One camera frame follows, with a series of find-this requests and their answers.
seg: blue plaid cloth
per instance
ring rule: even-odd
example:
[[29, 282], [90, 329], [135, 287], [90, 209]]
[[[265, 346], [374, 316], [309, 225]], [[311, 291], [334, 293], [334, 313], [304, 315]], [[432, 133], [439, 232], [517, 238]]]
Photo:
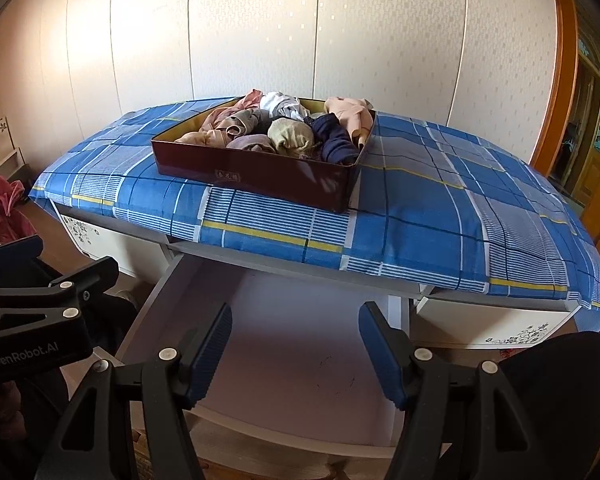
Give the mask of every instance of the blue plaid cloth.
[[535, 170], [479, 137], [378, 113], [334, 214], [158, 173], [151, 138], [228, 98], [131, 112], [49, 166], [31, 198], [183, 240], [495, 296], [577, 300], [600, 330], [600, 256]]

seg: folded clothing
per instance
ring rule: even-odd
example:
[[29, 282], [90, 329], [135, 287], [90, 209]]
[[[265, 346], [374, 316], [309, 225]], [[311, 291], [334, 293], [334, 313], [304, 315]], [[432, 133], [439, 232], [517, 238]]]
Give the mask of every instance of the folded clothing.
[[313, 148], [313, 131], [306, 124], [280, 118], [271, 124], [267, 136], [281, 155], [298, 158]]
[[268, 111], [271, 118], [283, 116], [302, 121], [309, 115], [309, 111], [300, 104], [296, 97], [281, 92], [269, 92], [260, 99], [259, 107]]
[[175, 142], [183, 144], [196, 144], [198, 146], [214, 146], [225, 148], [230, 142], [229, 136], [224, 130], [209, 130], [208, 132], [189, 132], [176, 139]]
[[216, 129], [225, 130], [229, 137], [235, 139], [236, 137], [249, 135], [262, 117], [266, 120], [269, 118], [266, 110], [260, 110], [259, 108], [240, 110], [218, 123]]
[[249, 150], [250, 152], [266, 152], [275, 153], [275, 147], [271, 143], [271, 139], [266, 135], [244, 135], [237, 137], [226, 145], [232, 150]]
[[324, 103], [324, 109], [336, 115], [356, 146], [361, 149], [366, 144], [366, 139], [371, 135], [373, 118], [365, 100], [329, 97]]
[[218, 127], [222, 121], [224, 121], [230, 115], [241, 110], [248, 110], [249, 108], [258, 108], [260, 99], [262, 99], [262, 91], [253, 89], [251, 92], [246, 94], [233, 106], [223, 106], [214, 109], [205, 119], [205, 122], [200, 126], [201, 132], [208, 130], [214, 130]]
[[326, 114], [317, 119], [307, 117], [304, 122], [311, 127], [315, 142], [322, 143], [321, 160], [331, 164], [355, 164], [360, 152], [335, 114]]

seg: pink clothing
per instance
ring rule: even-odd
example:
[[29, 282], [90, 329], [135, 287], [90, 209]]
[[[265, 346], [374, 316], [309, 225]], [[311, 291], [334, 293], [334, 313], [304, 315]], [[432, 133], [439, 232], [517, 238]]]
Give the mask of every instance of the pink clothing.
[[0, 243], [14, 242], [36, 234], [29, 219], [15, 208], [24, 187], [19, 180], [12, 184], [0, 176]]
[[360, 149], [371, 135], [373, 118], [364, 99], [329, 97], [324, 103], [326, 113], [333, 113], [351, 136], [351, 141]]
[[248, 110], [249, 108], [258, 108], [260, 99], [262, 99], [262, 91], [253, 89], [235, 105], [216, 108], [206, 117], [205, 122], [200, 126], [200, 131], [206, 132], [207, 130], [217, 128], [218, 124], [235, 112]]

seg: storage box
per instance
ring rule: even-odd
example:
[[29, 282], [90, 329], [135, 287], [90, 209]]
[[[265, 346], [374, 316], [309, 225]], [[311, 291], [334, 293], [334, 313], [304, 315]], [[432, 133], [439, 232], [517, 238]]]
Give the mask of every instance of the storage box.
[[[220, 106], [231, 106], [237, 101]], [[300, 102], [311, 113], [324, 111], [324, 101], [300, 99]], [[274, 153], [173, 142], [187, 132], [198, 131], [213, 110], [182, 121], [151, 140], [160, 174], [263, 194], [333, 212], [347, 209], [360, 171], [359, 161], [368, 142], [351, 166]], [[373, 110], [371, 116], [372, 135], [375, 128]]]

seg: printed label on box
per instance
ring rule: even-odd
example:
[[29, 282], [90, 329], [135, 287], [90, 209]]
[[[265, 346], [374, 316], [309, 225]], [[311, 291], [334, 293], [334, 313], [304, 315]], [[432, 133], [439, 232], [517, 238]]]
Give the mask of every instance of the printed label on box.
[[240, 182], [240, 173], [215, 170], [215, 176], [218, 177], [220, 180], [228, 180], [229, 182]]

